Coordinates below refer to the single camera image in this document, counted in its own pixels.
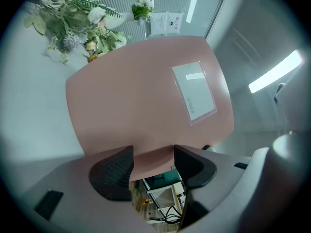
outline white label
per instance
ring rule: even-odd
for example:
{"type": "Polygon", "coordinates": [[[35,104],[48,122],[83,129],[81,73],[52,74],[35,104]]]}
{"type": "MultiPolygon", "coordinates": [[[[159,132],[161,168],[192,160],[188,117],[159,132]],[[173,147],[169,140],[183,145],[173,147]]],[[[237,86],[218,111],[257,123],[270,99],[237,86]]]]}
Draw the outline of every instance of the white label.
{"type": "Polygon", "coordinates": [[[180,33],[183,15],[182,13],[171,12],[151,13],[151,35],[180,33]]]}
{"type": "Polygon", "coordinates": [[[213,96],[198,62],[172,69],[191,121],[216,111],[213,96]]]}

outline pink panel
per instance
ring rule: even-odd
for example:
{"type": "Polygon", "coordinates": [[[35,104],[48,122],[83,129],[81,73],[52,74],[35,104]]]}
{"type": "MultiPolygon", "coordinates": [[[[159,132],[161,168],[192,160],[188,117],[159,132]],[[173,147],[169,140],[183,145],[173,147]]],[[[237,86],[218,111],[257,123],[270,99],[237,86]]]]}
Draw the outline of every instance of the pink panel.
{"type": "Polygon", "coordinates": [[[91,62],[66,83],[71,121],[86,155],[134,145],[131,180],[171,170],[173,145],[216,145],[233,130],[229,91],[204,38],[137,42],[91,62]],[[217,112],[189,125],[171,67],[199,62],[217,112]]]}

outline white paper sign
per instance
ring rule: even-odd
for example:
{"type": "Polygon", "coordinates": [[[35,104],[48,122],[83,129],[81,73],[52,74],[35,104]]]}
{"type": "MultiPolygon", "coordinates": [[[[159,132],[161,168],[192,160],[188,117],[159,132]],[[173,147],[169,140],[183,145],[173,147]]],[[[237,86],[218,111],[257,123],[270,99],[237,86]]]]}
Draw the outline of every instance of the white paper sign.
{"type": "Polygon", "coordinates": [[[183,20],[181,13],[167,13],[166,33],[180,33],[180,26],[183,20]]]}
{"type": "Polygon", "coordinates": [[[151,35],[180,33],[183,15],[183,13],[171,12],[151,13],[151,35]]]}

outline black cable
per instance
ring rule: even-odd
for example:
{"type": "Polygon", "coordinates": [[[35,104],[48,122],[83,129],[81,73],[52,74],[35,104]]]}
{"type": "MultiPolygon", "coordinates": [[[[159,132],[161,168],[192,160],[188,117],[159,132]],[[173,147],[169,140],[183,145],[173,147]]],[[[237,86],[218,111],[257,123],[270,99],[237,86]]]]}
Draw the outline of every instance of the black cable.
{"type": "MultiPolygon", "coordinates": [[[[172,218],[172,217],[181,218],[181,216],[179,216],[179,215],[169,214],[166,219],[169,219],[169,218],[172,218]]],[[[161,221],[161,220],[165,219],[165,216],[163,218],[150,217],[149,219],[150,220],[155,220],[155,221],[161,221]]]]}
{"type": "Polygon", "coordinates": [[[164,221],[164,222],[166,222],[166,223],[168,223],[168,224],[175,224],[175,223],[179,223],[179,222],[180,222],[181,216],[182,216],[182,215],[176,210],[176,208],[175,208],[174,206],[171,206],[171,207],[167,210],[165,217],[163,217],[163,218],[150,217],[149,219],[150,219],[150,220],[155,220],[155,221],[164,221]],[[169,214],[169,211],[170,211],[172,208],[178,213],[178,215],[169,214]],[[177,219],[176,219],[175,221],[168,221],[168,219],[169,219],[169,218],[172,218],[172,217],[176,217],[177,219]]]}

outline wooden floor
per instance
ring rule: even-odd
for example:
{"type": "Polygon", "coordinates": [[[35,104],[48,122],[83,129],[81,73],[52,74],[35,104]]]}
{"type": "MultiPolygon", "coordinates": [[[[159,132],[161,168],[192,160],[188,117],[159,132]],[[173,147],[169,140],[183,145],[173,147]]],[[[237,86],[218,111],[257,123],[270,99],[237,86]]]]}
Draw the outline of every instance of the wooden floor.
{"type": "MultiPolygon", "coordinates": [[[[142,204],[139,201],[142,199],[150,199],[147,194],[146,188],[144,187],[142,181],[139,182],[139,188],[135,188],[135,182],[130,183],[130,191],[132,192],[132,203],[138,213],[144,218],[144,220],[149,220],[150,217],[159,217],[162,218],[163,215],[157,210],[154,203],[151,204],[142,204]]],[[[177,232],[179,229],[179,223],[167,224],[155,223],[149,224],[150,227],[154,227],[157,232],[160,233],[173,233],[177,232]]]]}

